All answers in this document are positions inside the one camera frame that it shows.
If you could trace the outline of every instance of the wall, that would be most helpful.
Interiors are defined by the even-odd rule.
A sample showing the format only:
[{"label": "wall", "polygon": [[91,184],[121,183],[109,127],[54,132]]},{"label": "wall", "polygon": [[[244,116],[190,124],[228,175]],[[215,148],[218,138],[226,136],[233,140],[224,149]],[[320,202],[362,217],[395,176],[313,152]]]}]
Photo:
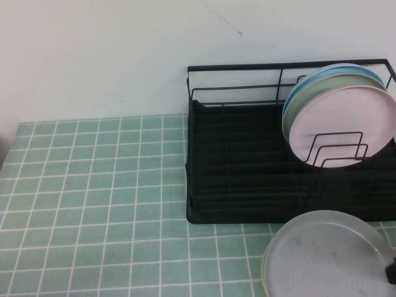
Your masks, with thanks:
[{"label": "wall", "polygon": [[185,112],[186,66],[388,58],[394,0],[0,0],[0,140],[18,122]]}]

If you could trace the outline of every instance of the black object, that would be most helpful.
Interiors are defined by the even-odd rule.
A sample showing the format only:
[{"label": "black object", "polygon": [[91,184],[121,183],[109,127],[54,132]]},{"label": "black object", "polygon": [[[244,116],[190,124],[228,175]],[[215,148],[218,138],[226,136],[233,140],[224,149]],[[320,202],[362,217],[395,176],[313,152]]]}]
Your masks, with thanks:
[{"label": "black object", "polygon": [[[319,209],[350,213],[366,221],[396,220],[393,141],[375,156],[366,157],[368,146],[361,143],[360,131],[334,131],[330,134],[355,133],[358,138],[360,135],[360,141],[353,144],[356,155],[349,159],[362,162],[343,168],[319,168],[297,159],[282,135],[284,101],[278,99],[279,92],[294,85],[281,84],[283,71],[340,62],[383,64],[390,75],[387,87],[392,78],[396,81],[386,59],[187,68],[189,222],[284,223]],[[276,69],[280,71],[277,84],[190,90],[190,72]],[[271,101],[200,103],[193,100],[194,92],[198,91],[244,88],[276,88],[277,94]],[[357,151],[364,152],[363,156],[358,157]]]},{"label": "black object", "polygon": [[388,277],[389,283],[396,285],[396,258],[395,263],[389,265],[386,269],[386,276]]}]

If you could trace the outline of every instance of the countertop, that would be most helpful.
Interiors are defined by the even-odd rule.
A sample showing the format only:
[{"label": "countertop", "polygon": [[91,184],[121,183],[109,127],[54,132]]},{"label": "countertop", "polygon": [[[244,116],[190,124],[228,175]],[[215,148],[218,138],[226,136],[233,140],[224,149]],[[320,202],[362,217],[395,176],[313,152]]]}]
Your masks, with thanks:
[{"label": "countertop", "polygon": [[[281,225],[187,222],[186,120],[21,124],[0,171],[0,296],[265,296]],[[396,222],[371,224],[396,248]]]}]

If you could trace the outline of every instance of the plate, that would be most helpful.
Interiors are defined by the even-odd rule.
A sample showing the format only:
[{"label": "plate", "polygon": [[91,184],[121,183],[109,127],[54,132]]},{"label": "plate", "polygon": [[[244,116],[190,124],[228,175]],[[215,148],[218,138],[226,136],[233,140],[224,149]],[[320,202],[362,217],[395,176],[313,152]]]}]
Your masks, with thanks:
[{"label": "plate", "polygon": [[342,88],[349,85],[368,85],[386,91],[384,85],[370,76],[362,74],[337,74],[330,77],[317,79],[300,89],[290,100],[282,121],[282,131],[285,139],[289,141],[291,125],[301,108],[312,98],[331,88]]},{"label": "plate", "polygon": [[287,109],[287,106],[290,104],[290,101],[297,94],[297,92],[300,91],[304,86],[315,81],[316,79],[320,79],[322,77],[329,77],[329,76],[332,76],[335,74],[342,74],[342,73],[356,73],[356,74],[367,75],[367,76],[372,77],[373,79],[376,79],[378,82],[380,82],[382,85],[384,85],[383,81],[379,78],[379,76],[377,74],[375,74],[373,71],[371,71],[367,68],[364,68],[362,66],[359,66],[356,64],[347,64],[347,63],[328,65],[328,66],[320,68],[315,73],[307,75],[303,80],[300,80],[291,89],[291,92],[285,101],[285,105],[283,106],[282,118],[285,115],[285,111]]},{"label": "plate", "polygon": [[385,268],[394,252],[370,225],[318,210],[300,215],[274,236],[263,261],[268,297],[394,297]]},{"label": "plate", "polygon": [[[362,132],[361,143],[367,144],[366,157],[373,156],[396,133],[396,102],[385,91],[368,86],[351,86],[329,90],[311,99],[300,110],[290,130],[290,147],[302,161],[309,155],[315,135],[334,132]],[[319,136],[309,156],[308,164],[323,167],[341,167],[359,160],[330,160],[327,158],[354,157],[360,135],[341,134]],[[343,147],[319,147],[345,145]],[[358,157],[365,147],[360,146]]]}]

